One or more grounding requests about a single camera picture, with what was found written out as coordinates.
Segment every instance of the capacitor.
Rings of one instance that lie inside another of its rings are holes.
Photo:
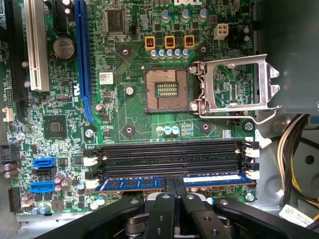
[[[208,10],[207,9],[202,9],[198,15],[198,20],[200,21],[206,21],[208,18]]]
[[[84,183],[85,183],[85,182],[79,182],[79,184],[78,184],[78,189],[79,189],[79,190],[84,189],[84,187],[85,187]]]
[[[166,55],[168,58],[172,58],[174,56],[174,51],[172,49],[167,50]]]
[[[183,22],[188,22],[190,20],[190,10],[188,9],[184,9],[182,12],[181,12],[181,17],[180,19],[183,21]]]
[[[181,57],[181,50],[180,49],[176,49],[174,54],[175,54],[176,58],[180,58]]]
[[[125,89],[125,93],[129,96],[131,96],[134,93],[134,89],[132,87],[127,87]]]
[[[61,185],[55,185],[55,186],[54,186],[54,191],[55,191],[55,192],[60,192],[61,190],[62,190]]]
[[[156,51],[156,50],[152,50],[151,51],[151,57],[153,58],[153,59],[157,59],[158,58],[158,51]]]
[[[156,133],[162,134],[163,132],[164,132],[163,127],[159,126],[159,127],[156,128]]]
[[[170,12],[168,10],[163,10],[161,12],[161,20],[165,23],[170,21]]]
[[[11,170],[9,172],[6,172],[4,174],[4,178],[12,178],[20,173],[20,170],[18,168],[15,168],[14,170]]]
[[[68,94],[58,94],[55,96],[58,101],[68,100],[70,96]]]
[[[105,193],[100,193],[96,199],[96,202],[99,206],[102,206],[105,204],[106,200],[107,200],[107,195]]]
[[[171,128],[170,128],[169,126],[165,126],[165,127],[164,127],[164,133],[165,133],[166,135],[170,135],[170,134],[171,134]]]
[[[96,110],[97,112],[103,112],[104,109],[105,109],[104,104],[97,104],[97,105],[95,106],[95,110]]]
[[[74,12],[70,8],[66,8],[64,10],[64,13],[67,16],[67,18],[69,19],[69,21],[74,21],[75,20]]]
[[[51,208],[52,208],[52,205],[50,203],[46,203],[40,208],[40,213],[46,214],[49,210],[51,210]]]
[[[13,163],[7,163],[3,166],[3,170],[4,171],[10,171],[10,170],[13,170],[15,168],[18,168],[19,166],[19,162],[16,161],[16,162],[13,162]]]
[[[72,178],[70,176],[67,176],[65,179],[62,180],[61,186],[66,187],[72,182]]]
[[[97,204],[97,202],[93,201],[92,203],[90,203],[91,210],[97,210],[98,207],[99,207],[99,205]]]
[[[164,59],[166,57],[166,51],[164,49],[159,50],[159,57]]]
[[[171,132],[175,135],[179,134],[179,128],[177,126],[173,126],[171,128]]]
[[[59,184],[59,183],[61,183],[61,181],[62,181],[64,178],[65,178],[64,173],[58,173],[58,175],[56,175],[56,176],[54,177],[53,182],[54,182],[55,184]]]
[[[21,196],[21,201],[26,202],[26,201],[29,201],[30,199],[33,199],[33,197],[34,197],[34,193],[27,192]]]
[[[43,3],[46,5],[46,7],[49,9],[49,10],[52,10],[52,2],[51,0],[42,0]]]
[[[188,49],[183,49],[183,57],[185,57],[185,58],[187,58],[188,57],[188,55],[189,55],[189,50]]]
[[[32,208],[32,214],[39,214],[40,213],[40,209],[41,209],[42,206],[37,206],[35,208]]]

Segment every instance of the screw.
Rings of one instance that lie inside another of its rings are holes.
[[[194,196],[194,195],[191,195],[191,194],[188,194],[186,197],[187,197],[188,199],[194,199],[194,198],[195,198],[195,196]]]
[[[228,67],[228,69],[234,69],[235,68],[235,64],[231,63],[227,67]]]
[[[225,199],[219,201],[222,205],[227,205],[229,202]]]
[[[245,124],[245,129],[247,131],[252,131],[254,129],[254,125],[250,122],[248,122],[247,124]]]
[[[131,204],[137,204],[137,203],[139,203],[139,201],[136,200],[136,199],[132,199],[132,200],[130,201],[130,203],[131,203]]]
[[[190,105],[190,110],[191,110],[191,111],[197,111],[197,110],[198,110],[198,105],[197,105],[196,103],[192,103],[192,104]]]
[[[245,198],[247,201],[252,202],[255,199],[255,196],[252,193],[247,193]]]
[[[87,138],[92,138],[93,135],[94,135],[93,130],[87,129],[87,130],[85,131],[85,137],[87,137]]]
[[[196,66],[191,66],[191,67],[189,68],[189,72],[190,72],[191,74],[196,74],[196,72],[197,72],[197,67],[196,67]]]
[[[165,198],[165,199],[170,198],[170,195],[169,194],[164,194],[164,195],[162,195],[162,198]]]

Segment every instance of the green circuit board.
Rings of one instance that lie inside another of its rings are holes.
[[[15,2],[24,8],[22,0]],[[45,7],[50,91],[28,91],[28,105],[25,108],[25,120],[28,124],[19,122],[16,117],[14,121],[6,123],[7,140],[19,142],[22,155],[20,174],[12,178],[12,186],[19,187],[21,194],[27,192],[30,182],[37,180],[32,174],[33,159],[49,156],[57,158],[57,171],[80,180],[88,170],[81,163],[82,150],[97,145],[253,137],[254,131],[245,130],[246,120],[205,120],[210,125],[210,130],[203,132],[200,128],[203,120],[190,112],[188,106],[182,111],[164,109],[152,112],[148,109],[148,70],[178,68],[185,71],[186,98],[187,102],[191,102],[198,97],[198,81],[188,72],[192,62],[254,54],[252,24],[246,25],[253,19],[250,0],[199,2],[199,5],[175,6],[169,0],[86,0],[92,77],[90,105],[94,122],[87,119],[80,97],[79,65],[75,47],[77,26],[74,21],[67,19],[66,32],[56,30],[53,13]],[[200,10],[203,8],[208,10],[209,16],[205,21],[200,21]],[[187,22],[181,19],[184,9],[191,12]],[[163,22],[163,10],[169,12],[168,22]],[[122,24],[115,27],[116,29],[112,28],[111,24],[113,16],[118,16]],[[229,24],[229,35],[225,40],[213,39],[213,31],[218,23]],[[0,1],[0,25],[5,27],[3,1]],[[247,28],[250,34],[243,36],[241,33],[244,28]],[[145,38],[150,36],[155,37],[155,49],[158,52],[165,49],[165,36],[174,36],[175,49],[182,50],[184,36],[187,35],[194,36],[194,47],[188,50],[187,57],[155,59],[151,51],[146,50]],[[57,57],[54,43],[59,38],[73,42],[73,46],[68,45],[74,47],[73,59],[64,60]],[[11,108],[16,113],[10,81],[9,52],[5,42],[0,41],[0,52],[4,108]],[[26,40],[25,58],[27,59]],[[255,101],[254,66],[234,69],[220,66],[215,75],[216,103],[219,107],[225,107],[232,102],[251,104]],[[167,94],[177,94],[174,86],[168,87]],[[102,105],[102,110],[97,110],[98,104]],[[125,131],[128,125],[133,132]],[[166,126],[177,126],[179,132],[166,135],[158,131],[159,127]],[[93,132],[91,137],[86,135],[88,130]],[[242,195],[246,195],[248,189],[242,186],[235,188],[224,194],[236,192],[231,196],[242,197],[242,201],[245,201]],[[252,188],[249,192],[255,194],[255,188]],[[121,196],[122,194],[110,193],[108,202]],[[70,209],[52,209],[52,213],[78,212],[90,210],[89,204],[96,197],[97,194],[92,191],[85,192],[84,205],[79,207],[77,186],[70,185],[67,191],[48,196],[47,201],[72,203]],[[31,208],[25,207],[18,214],[31,214]]]

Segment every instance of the electrolytic capacitor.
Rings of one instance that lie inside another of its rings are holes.
[[[34,193],[27,192],[21,196],[21,201],[26,202],[34,197]]]
[[[51,208],[52,208],[52,205],[50,203],[46,203],[40,208],[40,213],[46,214],[49,210],[51,210]]]
[[[184,9],[181,12],[181,18],[180,18],[183,22],[188,22],[190,20],[190,10],[188,9]]]
[[[96,199],[96,203],[99,205],[99,206],[102,206],[105,204],[106,200],[107,200],[107,195],[105,193],[100,193]]]
[[[72,182],[72,178],[70,176],[67,176],[65,179],[62,180],[61,186],[66,187]]]
[[[200,21],[206,21],[208,18],[208,10],[207,9],[202,9],[198,15],[198,19]]]
[[[19,173],[20,173],[20,170],[19,170],[18,168],[15,168],[14,170],[11,170],[11,171],[9,171],[9,172],[6,172],[6,173],[4,174],[4,177],[5,177],[5,178],[12,178],[12,177],[18,175]]]
[[[46,7],[49,9],[49,10],[52,10],[52,2],[51,0],[42,0],[43,3],[46,5]]]
[[[161,20],[165,23],[170,21],[170,12],[168,10],[163,10],[161,12]]]
[[[72,11],[72,9],[66,8],[64,10],[64,13],[67,16],[67,18],[69,19],[69,21],[74,21],[75,20],[74,12]]]
[[[19,166],[19,162],[16,161],[16,162],[13,162],[13,163],[7,163],[3,166],[3,170],[4,171],[10,171],[10,170],[13,170],[15,168],[18,168]]]
[[[58,173],[58,175],[55,176],[55,178],[53,179],[55,184],[59,184],[61,183],[61,181],[65,178],[64,173]]]

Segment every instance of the blue ram module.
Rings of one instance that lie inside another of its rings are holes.
[[[84,0],[75,0],[76,48],[79,67],[81,99],[84,101],[88,120],[95,121],[91,111],[91,64],[88,33],[87,5]]]
[[[224,185],[249,185],[255,182],[239,172],[211,173],[185,176],[186,188],[190,187],[215,187]],[[107,191],[132,191],[132,190],[156,190],[164,188],[164,177],[141,177],[107,179],[98,186],[96,192]]]
[[[53,181],[33,182],[30,184],[30,192],[32,193],[54,192],[54,182]]]

